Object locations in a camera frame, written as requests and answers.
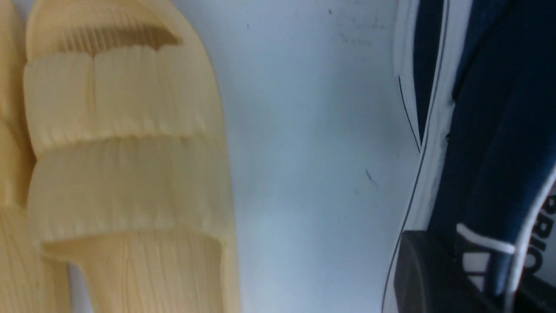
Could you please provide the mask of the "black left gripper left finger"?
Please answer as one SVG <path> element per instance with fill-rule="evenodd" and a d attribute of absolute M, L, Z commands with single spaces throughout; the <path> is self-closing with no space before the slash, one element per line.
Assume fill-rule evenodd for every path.
<path fill-rule="evenodd" d="M 402 233 L 394 275 L 399 313 L 498 313 L 445 249 L 422 230 Z"/>

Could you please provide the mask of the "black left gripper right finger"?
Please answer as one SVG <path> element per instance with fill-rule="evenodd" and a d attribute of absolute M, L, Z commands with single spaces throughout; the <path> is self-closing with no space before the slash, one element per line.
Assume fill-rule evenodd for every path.
<path fill-rule="evenodd" d="M 523 276 L 515 299 L 516 313 L 554 313 L 556 288 L 534 275 Z"/>

